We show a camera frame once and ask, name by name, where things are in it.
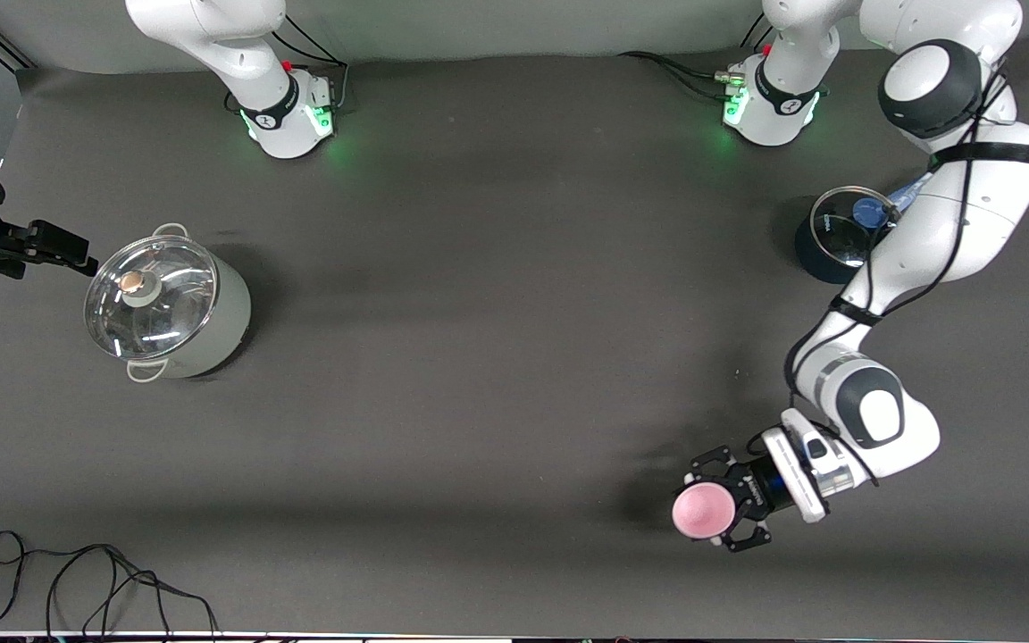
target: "cooking pot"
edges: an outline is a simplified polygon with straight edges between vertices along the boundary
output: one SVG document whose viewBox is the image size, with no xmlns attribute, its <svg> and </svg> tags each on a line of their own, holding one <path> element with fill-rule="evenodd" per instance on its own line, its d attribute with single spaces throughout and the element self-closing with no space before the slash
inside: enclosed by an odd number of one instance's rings
<svg viewBox="0 0 1029 643">
<path fill-rule="evenodd" d="M 168 234 L 176 231 L 179 234 Z M 252 316 L 241 275 L 166 223 L 110 257 L 85 293 L 85 328 L 136 383 L 189 378 L 237 350 Z"/>
<path fill-rule="evenodd" d="M 897 205 L 878 191 L 833 188 L 816 200 L 796 228 L 796 259 L 817 280 L 847 284 L 898 220 Z"/>
</svg>

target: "gray table surface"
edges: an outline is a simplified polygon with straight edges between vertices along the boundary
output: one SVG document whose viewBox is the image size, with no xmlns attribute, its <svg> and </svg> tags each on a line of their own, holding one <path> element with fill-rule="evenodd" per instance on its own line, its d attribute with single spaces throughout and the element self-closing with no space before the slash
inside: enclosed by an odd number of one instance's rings
<svg viewBox="0 0 1029 643">
<path fill-rule="evenodd" d="M 890 61 L 842 53 L 783 149 L 645 61 L 360 65 L 339 135 L 291 162 L 212 74 L 26 78 L 4 216 L 102 259 L 182 220 L 254 329 L 215 374 L 134 386 L 82 329 L 84 278 L 0 278 L 0 529 L 114 542 L 225 630 L 1029 640 L 1029 214 L 866 342 L 934 409 L 935 456 L 739 557 L 668 523 L 689 457 L 775 423 L 835 293 L 792 264 L 796 217 L 924 167 L 875 105 Z M 1029 41 L 1012 68 L 1029 122 Z M 41 627 L 54 569 L 2 628 Z M 107 581 L 71 573 L 65 617 Z M 150 595 L 118 624 L 156 630 Z"/>
</svg>

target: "pink object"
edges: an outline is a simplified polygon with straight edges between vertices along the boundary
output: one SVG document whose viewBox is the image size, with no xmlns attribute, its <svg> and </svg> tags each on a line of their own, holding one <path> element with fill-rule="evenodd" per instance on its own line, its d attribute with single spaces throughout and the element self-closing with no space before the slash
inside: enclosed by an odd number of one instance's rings
<svg viewBox="0 0 1029 643">
<path fill-rule="evenodd" d="M 696 484 L 674 500 L 674 526 L 690 538 L 720 536 L 734 516 L 733 496 L 718 484 Z"/>
</svg>

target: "glass lid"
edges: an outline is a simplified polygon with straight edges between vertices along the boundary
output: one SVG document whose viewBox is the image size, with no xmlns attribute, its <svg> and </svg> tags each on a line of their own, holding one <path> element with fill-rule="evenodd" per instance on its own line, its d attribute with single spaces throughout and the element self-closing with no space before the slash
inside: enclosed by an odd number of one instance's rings
<svg viewBox="0 0 1029 643">
<path fill-rule="evenodd" d="M 114 357 L 152 359 L 193 336 L 216 298 L 212 254 L 186 237 L 154 236 L 98 271 L 85 293 L 85 326 Z"/>
</svg>

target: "blue object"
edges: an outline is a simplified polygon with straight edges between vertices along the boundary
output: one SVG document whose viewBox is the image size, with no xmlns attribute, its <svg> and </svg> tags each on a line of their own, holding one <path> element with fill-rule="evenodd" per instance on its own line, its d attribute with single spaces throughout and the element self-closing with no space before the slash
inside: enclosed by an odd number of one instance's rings
<svg viewBox="0 0 1029 643">
<path fill-rule="evenodd" d="M 891 192 L 889 200 L 895 204 L 895 209 L 899 212 L 906 211 L 912 202 L 916 200 L 916 197 L 919 195 L 919 191 L 923 190 L 927 179 L 930 178 L 931 173 L 927 173 L 920 176 L 919 179 L 908 183 L 907 186 L 899 187 L 898 190 Z M 864 199 L 857 201 L 856 205 L 852 207 L 852 219 L 855 219 L 856 223 L 863 225 L 870 230 L 875 230 L 875 228 L 880 227 L 887 220 L 887 214 L 884 212 L 884 204 L 879 203 L 879 200 L 874 200 L 871 197 L 864 197 Z"/>
</svg>

